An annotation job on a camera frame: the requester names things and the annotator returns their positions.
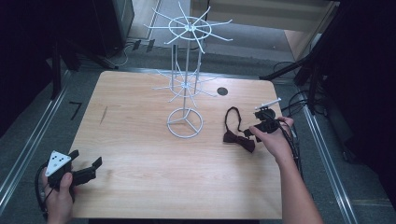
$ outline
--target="black cable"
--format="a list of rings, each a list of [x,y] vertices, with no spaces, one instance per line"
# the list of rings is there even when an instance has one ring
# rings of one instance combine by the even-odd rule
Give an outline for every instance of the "black cable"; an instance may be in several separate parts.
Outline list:
[[[46,221],[47,221],[47,218],[48,218],[48,210],[47,210],[47,206],[45,204],[45,201],[43,202],[43,200],[41,199],[41,192],[40,192],[40,189],[39,189],[39,186],[38,186],[38,179],[41,176],[41,172],[47,166],[48,166],[48,162],[46,161],[44,164],[42,164],[38,168],[37,173],[35,173],[35,197],[37,199],[38,206],[40,207],[42,215],[43,215],[44,219],[46,219]]]

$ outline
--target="gray floor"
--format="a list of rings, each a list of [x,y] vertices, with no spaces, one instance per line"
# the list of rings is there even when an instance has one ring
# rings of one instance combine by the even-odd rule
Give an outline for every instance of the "gray floor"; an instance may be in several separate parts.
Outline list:
[[[268,35],[271,32],[274,32],[274,36],[279,35],[279,32],[275,30],[267,30],[266,32]],[[222,34],[231,33],[236,34],[237,31],[224,31]],[[282,47],[272,48],[271,46],[274,46],[275,42],[265,42],[268,39],[249,41],[249,43],[252,43],[250,46],[238,46],[238,44],[227,43],[230,44],[227,48],[232,49],[228,53],[208,50],[203,57],[203,75],[257,79],[257,76],[271,74],[274,70],[287,65],[288,63],[278,64],[279,62],[290,61],[288,57],[291,54],[290,50],[287,49],[287,43],[284,42],[284,39],[277,37],[274,41],[282,42],[277,44],[277,46]],[[245,49],[249,52],[249,49],[255,49],[258,46],[266,46],[263,48],[269,50],[266,54],[268,57],[254,57],[253,53],[251,55],[239,54]],[[145,71],[156,72],[152,69],[170,69],[170,53],[168,46],[156,46],[150,52],[147,52],[147,46],[141,46],[137,50],[126,50],[129,59],[125,65],[120,67],[120,70],[139,72],[142,70],[138,68],[145,68]],[[194,51],[191,55],[191,60],[196,62],[198,52]],[[180,60],[183,61],[183,59],[184,56],[180,53]],[[121,52],[109,60],[113,63],[124,63],[126,58]],[[63,153],[68,152],[86,106],[90,101],[97,78],[103,71],[98,65],[83,57],[81,57],[81,62],[82,66],[78,72],[69,72],[64,76],[65,91],[61,94],[62,99],[60,99],[59,107],[56,111],[53,111],[53,114],[48,113],[53,115],[53,117],[48,120],[48,126],[42,130],[42,135],[37,135],[37,141],[34,142],[34,139],[30,139],[30,137],[51,103],[49,100],[51,85],[48,85],[35,98],[35,101],[26,108],[8,132],[0,139],[0,162],[2,164],[0,181],[5,183],[0,189],[0,196],[6,197],[5,200],[2,199],[0,206],[0,212],[2,212],[0,223],[44,223],[35,201],[35,171],[47,159],[53,149]],[[274,80],[276,93],[283,99],[280,103],[281,107],[288,105],[289,99],[294,93],[307,89],[307,87],[295,87],[292,84],[293,77],[294,73],[290,72]],[[74,119],[71,118],[76,112],[76,106],[70,104],[70,102],[82,103],[82,107]],[[309,116],[302,110],[293,118],[296,121],[295,126],[300,139],[304,182],[310,190],[325,222],[354,223],[357,220],[359,223],[396,223],[396,213],[379,184],[377,175],[363,164],[345,162],[341,146],[336,139],[330,122],[321,115],[315,115],[314,120],[318,122],[326,151],[330,155],[333,168],[339,175],[341,187],[345,189],[347,201],[351,203],[353,215],[356,217],[352,218],[352,222],[347,221],[347,218],[343,216],[343,209],[340,208],[342,207],[340,202],[344,201],[340,201],[337,198],[337,193],[334,193],[334,190],[338,188],[332,185],[333,176],[329,177],[328,175],[327,166],[324,165],[325,159],[320,153],[317,139],[309,126]],[[18,162],[19,157],[29,160]],[[25,164],[25,166],[15,166],[15,169],[12,169],[14,164],[21,163]],[[13,188],[7,185],[9,182],[17,185]],[[87,220],[77,219],[72,223],[87,223]],[[263,220],[262,223],[281,223],[281,221]]]

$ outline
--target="finger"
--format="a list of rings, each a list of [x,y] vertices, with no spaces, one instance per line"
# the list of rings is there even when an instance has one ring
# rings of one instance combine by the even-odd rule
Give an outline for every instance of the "finger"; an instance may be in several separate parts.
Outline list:
[[[66,199],[70,197],[69,188],[73,182],[73,175],[71,173],[66,173],[62,177],[61,185],[59,186],[59,197]]]
[[[48,178],[46,177],[46,172],[47,172],[47,167],[45,167],[41,172],[41,181],[43,182],[43,186],[46,186],[49,181]]]
[[[293,125],[293,123],[294,123],[294,120],[293,120],[293,119],[287,118],[287,117],[279,117],[279,118],[277,118],[277,119],[279,119],[280,121],[283,121],[283,122],[287,123],[290,127],[291,127],[291,126]]]
[[[263,138],[265,138],[265,135],[267,134],[267,133],[263,133],[262,131],[260,131],[258,128],[254,127],[254,126],[250,126],[248,128],[249,128],[251,133],[253,133],[257,137],[259,137],[261,140]]]

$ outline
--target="spinning display rack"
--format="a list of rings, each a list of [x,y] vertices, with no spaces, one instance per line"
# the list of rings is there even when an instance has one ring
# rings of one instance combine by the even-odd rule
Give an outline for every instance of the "spinning display rack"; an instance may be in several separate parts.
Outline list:
[[[219,35],[212,34],[212,32],[213,32],[212,26],[228,24],[232,20],[229,20],[226,22],[218,22],[218,23],[210,24],[207,21],[203,20],[203,17],[205,15],[207,15],[207,13],[209,12],[210,7],[208,7],[207,11],[201,17],[196,18],[196,17],[186,16],[186,14],[183,11],[183,8],[181,7],[180,2],[178,3],[178,6],[179,6],[183,16],[177,17],[174,19],[163,15],[162,13],[158,12],[157,10],[155,10],[153,8],[152,10],[156,14],[169,20],[168,26],[161,27],[161,26],[147,26],[146,25],[146,27],[148,27],[149,29],[169,29],[169,31],[175,37],[172,40],[165,42],[165,44],[171,44],[178,39],[183,39],[183,40],[187,41],[186,69],[185,69],[184,75],[180,69],[180,66],[178,65],[178,62],[177,62],[178,47],[177,47],[177,45],[173,45],[171,76],[158,71],[162,76],[168,77],[170,79],[169,86],[153,88],[153,89],[154,90],[161,90],[161,89],[171,90],[171,92],[175,96],[169,102],[172,102],[177,97],[183,97],[183,107],[176,109],[169,115],[168,121],[167,121],[167,126],[168,126],[169,131],[172,134],[174,134],[175,136],[181,137],[181,138],[190,138],[190,137],[194,137],[196,134],[198,134],[202,130],[202,128],[204,126],[204,121],[198,111],[196,111],[190,107],[187,107],[187,105],[186,105],[187,98],[190,98],[192,100],[194,106],[197,107],[197,105],[194,101],[194,96],[197,95],[198,93],[202,92],[209,96],[216,96],[214,94],[210,94],[210,93],[202,90],[202,83],[213,80],[214,78],[203,80],[203,81],[199,79],[202,54],[205,53],[204,49],[202,47],[203,41],[205,38],[207,38],[210,35],[214,36],[216,38],[222,39],[224,41],[232,41],[232,39],[226,39]],[[193,72],[189,71],[191,41],[195,41],[199,47],[197,68]],[[193,117],[195,117],[195,119],[198,119],[199,122],[191,122],[193,120]],[[179,124],[180,122],[187,123],[192,129],[192,134],[177,133],[172,128],[172,125]]]

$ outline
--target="round hole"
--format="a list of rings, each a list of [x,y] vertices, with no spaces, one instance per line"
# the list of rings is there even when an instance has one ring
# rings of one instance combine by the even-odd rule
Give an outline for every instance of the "round hole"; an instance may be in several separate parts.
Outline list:
[[[219,95],[227,95],[228,91],[224,87],[220,87],[220,88],[218,88],[218,94]]]

